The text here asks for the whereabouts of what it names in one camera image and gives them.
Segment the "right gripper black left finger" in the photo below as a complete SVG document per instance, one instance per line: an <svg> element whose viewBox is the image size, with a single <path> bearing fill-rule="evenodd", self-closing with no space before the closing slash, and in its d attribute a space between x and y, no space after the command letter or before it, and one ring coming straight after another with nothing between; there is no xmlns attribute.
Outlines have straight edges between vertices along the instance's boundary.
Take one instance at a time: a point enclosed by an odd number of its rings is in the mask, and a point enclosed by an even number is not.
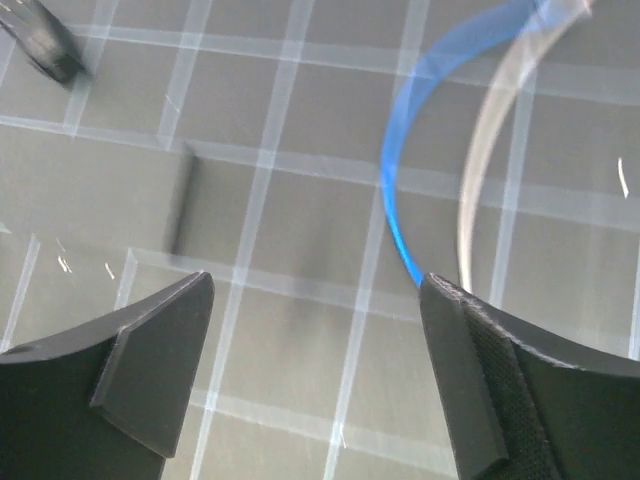
<svg viewBox="0 0 640 480"><path fill-rule="evenodd" d="M5 479L157 479L210 323L210 274L1 356Z"/></svg>

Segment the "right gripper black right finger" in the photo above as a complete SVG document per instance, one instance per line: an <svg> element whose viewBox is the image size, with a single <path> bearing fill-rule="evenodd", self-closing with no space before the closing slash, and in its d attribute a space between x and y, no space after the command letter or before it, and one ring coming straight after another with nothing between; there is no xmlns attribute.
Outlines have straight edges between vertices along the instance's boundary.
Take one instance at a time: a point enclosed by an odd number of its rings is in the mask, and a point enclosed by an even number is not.
<svg viewBox="0 0 640 480"><path fill-rule="evenodd" d="M419 297L460 478L638 477L637 361L565 339L434 274Z"/></svg>

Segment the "black network switch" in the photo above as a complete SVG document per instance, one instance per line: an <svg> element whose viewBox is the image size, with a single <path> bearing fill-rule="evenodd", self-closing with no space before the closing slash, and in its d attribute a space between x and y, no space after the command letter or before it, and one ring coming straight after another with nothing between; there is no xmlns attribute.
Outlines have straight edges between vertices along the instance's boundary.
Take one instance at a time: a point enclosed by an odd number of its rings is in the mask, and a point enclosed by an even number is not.
<svg viewBox="0 0 640 480"><path fill-rule="evenodd" d="M64 134L1 129L1 221L11 231L173 253L198 159Z"/></svg>

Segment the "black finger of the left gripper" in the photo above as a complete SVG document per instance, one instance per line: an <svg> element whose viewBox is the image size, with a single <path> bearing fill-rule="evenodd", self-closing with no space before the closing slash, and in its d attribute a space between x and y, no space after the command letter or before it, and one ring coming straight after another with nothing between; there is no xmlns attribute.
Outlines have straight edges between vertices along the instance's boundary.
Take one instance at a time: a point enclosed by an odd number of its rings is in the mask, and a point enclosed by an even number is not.
<svg viewBox="0 0 640 480"><path fill-rule="evenodd" d="M31 64L60 85L90 72L74 35L41 1L2 1L1 27Z"/></svg>

